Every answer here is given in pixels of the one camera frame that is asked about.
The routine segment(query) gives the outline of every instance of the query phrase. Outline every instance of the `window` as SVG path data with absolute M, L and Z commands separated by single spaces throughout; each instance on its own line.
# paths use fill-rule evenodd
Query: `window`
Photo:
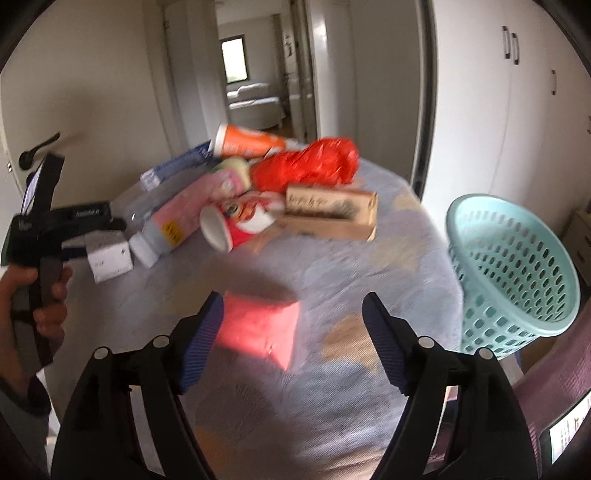
M 244 35 L 222 40 L 223 62 L 226 67 L 228 83 L 243 82 L 249 79 Z

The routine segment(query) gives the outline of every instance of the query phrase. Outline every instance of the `white box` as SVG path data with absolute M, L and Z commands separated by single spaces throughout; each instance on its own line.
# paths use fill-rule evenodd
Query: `white box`
M 95 282 L 100 283 L 134 269 L 129 243 L 123 232 L 92 232 L 85 235 L 85 240 Z

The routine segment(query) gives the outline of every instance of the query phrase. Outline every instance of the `white cabinet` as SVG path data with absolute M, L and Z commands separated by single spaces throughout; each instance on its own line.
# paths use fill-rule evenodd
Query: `white cabinet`
M 455 198 L 491 190 L 509 109 L 501 0 L 434 0 L 437 110 L 423 205 L 444 235 Z
M 503 149 L 490 193 L 523 204 L 533 180 L 551 91 L 541 7 L 505 0 L 511 46 L 511 96 Z
M 540 158 L 524 206 L 561 233 L 573 209 L 591 197 L 591 78 L 545 12 L 541 25 L 548 57 L 545 77 L 552 85 Z
M 591 78 L 532 0 L 433 0 L 437 110 L 423 203 L 489 193 L 556 233 L 591 197 Z

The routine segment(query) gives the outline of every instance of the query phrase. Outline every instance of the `orange cup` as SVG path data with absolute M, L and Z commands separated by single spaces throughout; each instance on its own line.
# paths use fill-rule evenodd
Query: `orange cup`
M 260 158 L 283 150 L 291 150 L 297 142 L 277 135 L 236 127 L 220 125 L 215 140 L 210 146 L 215 157 L 238 155 L 244 158 Z

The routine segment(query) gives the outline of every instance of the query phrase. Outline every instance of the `plastic bottle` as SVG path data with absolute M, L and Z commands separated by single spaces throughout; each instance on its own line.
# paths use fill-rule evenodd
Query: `plastic bottle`
M 125 220 L 127 223 L 125 233 L 129 238 L 144 228 L 146 221 L 156 210 L 208 171 L 209 169 L 205 166 L 187 168 L 149 192 L 146 192 L 138 182 L 111 202 L 111 212 Z
M 209 152 L 209 145 L 210 142 L 202 143 L 186 151 L 183 155 L 156 165 L 154 168 L 142 173 L 139 181 L 143 189 L 149 192 L 183 170 L 213 163 L 215 160 L 213 154 Z
M 132 251 L 144 266 L 152 267 L 199 228 L 199 213 L 212 199 L 238 197 L 250 187 L 246 161 L 239 157 L 224 160 L 155 212 L 129 240 Z

